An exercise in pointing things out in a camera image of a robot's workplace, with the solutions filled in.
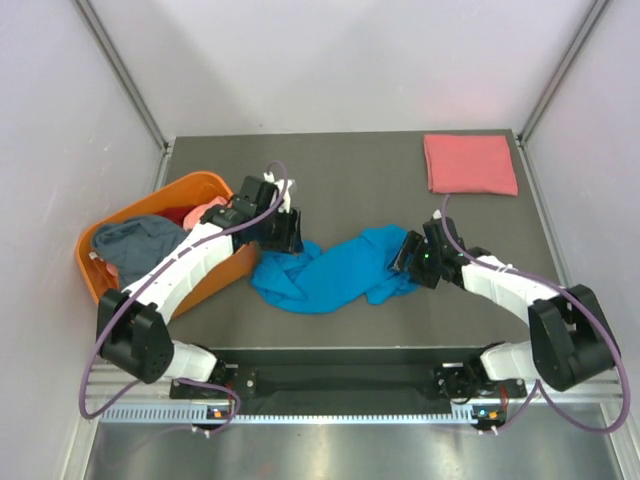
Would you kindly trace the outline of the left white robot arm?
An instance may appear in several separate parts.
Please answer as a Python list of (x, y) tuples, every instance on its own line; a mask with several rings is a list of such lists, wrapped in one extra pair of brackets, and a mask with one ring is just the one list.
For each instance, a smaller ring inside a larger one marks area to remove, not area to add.
[(242, 247), (286, 254), (302, 251), (301, 212), (291, 204), (297, 185), (266, 172), (244, 179), (239, 193), (210, 206), (148, 274), (122, 291), (110, 289), (98, 304), (99, 356), (152, 384), (186, 378), (205, 396), (226, 387), (227, 374), (208, 349), (171, 338), (169, 321), (186, 297)]

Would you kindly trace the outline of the blue t shirt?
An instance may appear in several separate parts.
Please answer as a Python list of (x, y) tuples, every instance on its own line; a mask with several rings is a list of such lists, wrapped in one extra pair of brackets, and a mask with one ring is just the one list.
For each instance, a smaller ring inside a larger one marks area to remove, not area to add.
[(390, 269), (406, 236), (388, 225), (328, 250), (306, 240), (297, 255), (265, 252), (250, 284), (267, 304), (298, 314), (333, 313), (360, 297), (381, 305), (418, 288), (408, 273)]

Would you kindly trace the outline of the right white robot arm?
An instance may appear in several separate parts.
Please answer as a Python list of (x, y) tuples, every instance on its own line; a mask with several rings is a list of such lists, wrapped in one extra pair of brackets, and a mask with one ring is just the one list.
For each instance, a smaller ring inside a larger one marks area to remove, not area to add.
[(389, 268), (429, 289), (452, 283), (527, 326), (528, 340), (491, 344), (469, 367), (467, 384), (478, 395), (492, 394), (504, 380), (540, 380), (564, 392), (616, 365), (619, 348), (591, 289), (549, 286), (484, 248), (465, 248), (449, 217), (433, 217), (422, 232), (409, 231)]

